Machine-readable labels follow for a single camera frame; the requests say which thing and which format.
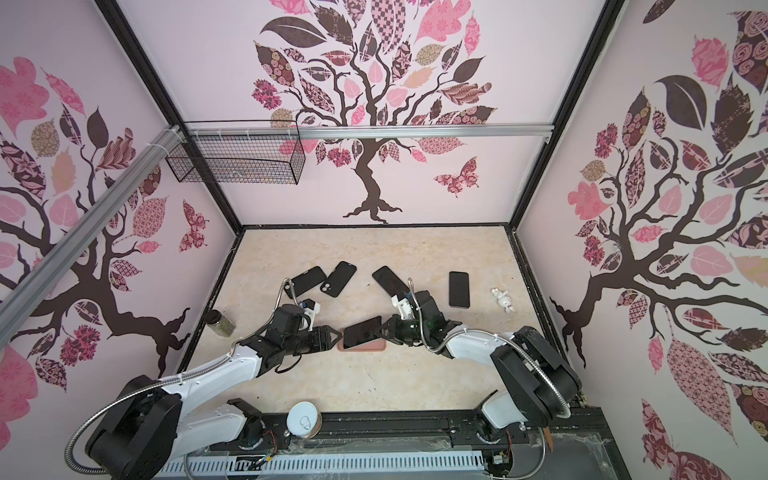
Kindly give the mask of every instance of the wire mesh basket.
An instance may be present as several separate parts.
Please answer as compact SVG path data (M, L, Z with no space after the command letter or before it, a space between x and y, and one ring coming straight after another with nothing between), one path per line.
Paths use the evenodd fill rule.
M297 127L295 121L282 121L279 126ZM180 182L298 184L306 160L298 128L275 134L257 130L259 134L193 134L188 141L197 145L202 158L190 157L189 147L179 144L166 161ZM197 160L204 167L196 168L193 161Z

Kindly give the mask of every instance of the butterfly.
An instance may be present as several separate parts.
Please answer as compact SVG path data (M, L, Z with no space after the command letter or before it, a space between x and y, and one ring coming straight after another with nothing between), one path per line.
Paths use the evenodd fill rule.
M203 214L196 214L194 208L184 200L184 216L187 218L187 223L190 224L190 229L181 238L179 243L179 251L183 252L189 250L192 247L200 248L205 245L205 236L200 230L205 228L205 223L210 220L205 220Z
M458 192L464 190L464 186L472 187L477 185L478 176L475 173L477 170L477 157L472 157L462 167L462 172L456 177L455 175L438 175L435 177L435 181L441 185L448 187L448 191L458 198Z

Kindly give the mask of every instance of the smartphone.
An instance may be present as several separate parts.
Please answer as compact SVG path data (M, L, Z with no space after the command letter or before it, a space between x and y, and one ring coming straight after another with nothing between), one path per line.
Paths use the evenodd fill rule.
M344 349L351 349L358 345L362 345L363 343L368 343L371 340L376 340L373 331L378 329L381 325L382 317L375 316L372 319L346 327L343 332Z
M408 286L405 285L403 281L400 280L400 277L395 275L395 272L392 272L388 266L379 268L377 271L373 272L371 276L376 283L387 292L389 298L394 297L398 293L408 293Z
M451 272L449 274L448 305L469 308L469 273Z
M319 266L313 266L301 275L292 278L291 283L293 283L296 296L299 296L320 285L325 279L326 274L323 272L323 269ZM290 295L290 285L285 285L285 291L289 298L293 298Z
M357 267L347 262L339 262L333 272L328 276L320 291L336 298L357 271Z

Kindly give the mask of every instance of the metal frame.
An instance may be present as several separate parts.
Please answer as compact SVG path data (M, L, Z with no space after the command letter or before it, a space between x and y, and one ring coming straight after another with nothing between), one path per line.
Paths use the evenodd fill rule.
M56 243L0 308L0 348L22 327L38 304L69 271L88 244L107 226L139 184L179 144L177 127L166 127L114 182L96 204Z

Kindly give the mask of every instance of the beige tabletop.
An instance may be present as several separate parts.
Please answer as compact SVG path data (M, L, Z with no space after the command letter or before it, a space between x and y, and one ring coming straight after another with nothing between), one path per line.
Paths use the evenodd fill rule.
M245 234L215 308L237 325L230 339L206 328L190 368L222 356L233 339L250 335L270 317L282 278L320 266L330 275L345 260L357 272L337 298L319 287L300 296L320 303L316 325L334 329L396 313L371 273L389 266L416 290L429 290L446 319L492 332L540 329L503 227L326 228L250 230ZM469 273L469 309L448 305L450 271ZM517 309L507 314L491 295L509 290ZM283 368L293 363L286 357ZM504 385L492 366L448 359L424 347L388 343L382 352L305 355L289 372L265 375L222 393L201 408L240 397L262 412L287 412L309 400L323 412L472 409Z

